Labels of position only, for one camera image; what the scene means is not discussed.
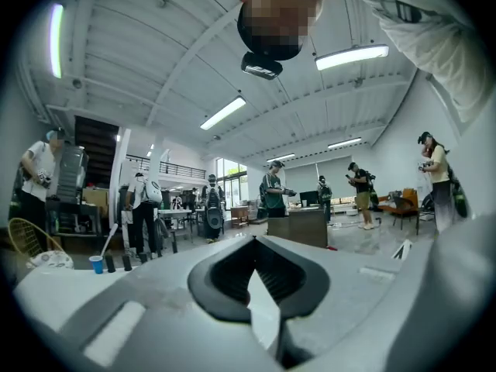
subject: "ceiling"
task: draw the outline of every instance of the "ceiling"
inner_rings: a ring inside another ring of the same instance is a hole
[[[53,1],[65,8],[63,77],[49,71],[45,7],[26,35],[19,79],[39,118],[69,130],[82,115],[159,133],[204,156],[262,165],[355,136],[375,143],[415,74],[360,0],[326,0],[302,51],[273,81],[239,68],[246,48],[236,30],[238,0]],[[372,43],[387,44],[389,56],[315,66],[315,56]],[[239,93],[243,108],[199,128]]]

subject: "rattan chair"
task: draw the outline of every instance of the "rattan chair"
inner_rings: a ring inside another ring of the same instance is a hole
[[[27,259],[35,257],[43,252],[39,238],[44,237],[46,244],[53,245],[55,250],[64,252],[62,247],[52,237],[46,234],[38,226],[31,222],[13,218],[9,221],[9,237],[15,251],[26,257]]]

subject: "person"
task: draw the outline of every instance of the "person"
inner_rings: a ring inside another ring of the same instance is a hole
[[[281,179],[277,173],[284,167],[279,160],[270,163],[269,172],[262,178],[263,199],[269,218],[284,218],[286,216],[286,205],[282,196],[294,196],[296,193],[281,186]]]
[[[144,251],[143,221],[145,221],[148,230],[148,247],[150,248],[153,259],[157,257],[157,244],[155,242],[155,225],[153,219],[153,209],[155,208],[155,205],[146,202],[144,199],[145,186],[146,178],[142,172],[137,172],[127,189],[126,207],[128,210],[131,209],[131,197],[134,193],[133,227],[136,241],[136,254],[139,255]]]
[[[325,221],[328,225],[331,224],[331,198],[332,190],[326,184],[326,178],[324,175],[319,176],[319,182],[317,184],[317,192],[319,193],[319,202],[325,213]]]
[[[219,239],[220,230],[223,225],[222,202],[226,200],[224,191],[217,185],[217,177],[214,174],[208,176],[208,186],[201,190],[201,203],[205,206],[205,217],[203,224],[207,243],[211,244]]]
[[[429,172],[432,183],[432,200],[434,201],[434,214],[436,227],[439,233],[448,229],[454,221],[453,193],[449,174],[448,161],[445,147],[434,139],[428,132],[424,132],[418,143],[422,144],[421,155],[428,158],[422,165],[422,172]]]
[[[183,207],[183,199],[181,196],[176,196],[172,199],[172,209],[181,209]]]
[[[237,27],[243,42],[256,55],[270,60],[298,55],[323,3],[240,1]],[[448,91],[461,121],[474,119],[494,93],[494,72],[473,25],[454,0],[363,1],[398,50]]]
[[[65,132],[56,128],[46,134],[48,143],[34,143],[21,157],[24,183],[20,192],[20,216],[46,231],[47,191],[55,172],[55,153],[64,146]],[[47,250],[47,240],[36,232],[41,249]]]
[[[356,206],[362,210],[363,228],[370,230],[374,228],[372,216],[369,211],[370,192],[367,172],[358,167],[358,164],[352,162],[348,166],[348,171],[355,173],[355,177],[348,177],[349,183],[356,189]]]

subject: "white sleeve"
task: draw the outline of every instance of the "white sleeve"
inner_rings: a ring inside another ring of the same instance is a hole
[[[129,191],[130,193],[133,193],[134,189],[136,189],[136,177],[131,179],[131,183],[129,184],[127,191]]]
[[[33,158],[39,156],[41,154],[42,150],[43,150],[43,142],[41,140],[39,140],[38,142],[34,143],[28,149],[28,151],[30,151],[31,153],[33,153]]]
[[[427,19],[405,23],[381,18],[380,22],[398,50],[448,91],[460,120],[469,122],[494,93],[490,60],[471,29],[440,15]]]

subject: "hand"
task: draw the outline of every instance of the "hand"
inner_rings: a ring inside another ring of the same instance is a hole
[[[38,175],[34,175],[33,177],[33,182],[36,184],[42,184],[42,181]]]

